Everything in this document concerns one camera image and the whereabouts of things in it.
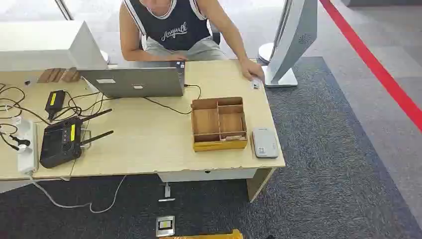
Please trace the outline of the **person's left hand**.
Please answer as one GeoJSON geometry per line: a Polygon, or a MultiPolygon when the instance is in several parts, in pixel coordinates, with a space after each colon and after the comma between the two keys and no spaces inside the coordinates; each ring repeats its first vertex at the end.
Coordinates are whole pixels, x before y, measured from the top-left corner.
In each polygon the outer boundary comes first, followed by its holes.
{"type": "Polygon", "coordinates": [[[254,79],[259,79],[261,81],[265,80],[265,74],[262,70],[262,67],[256,63],[253,62],[250,59],[239,59],[240,68],[243,76],[249,80],[252,81],[254,79]]]}

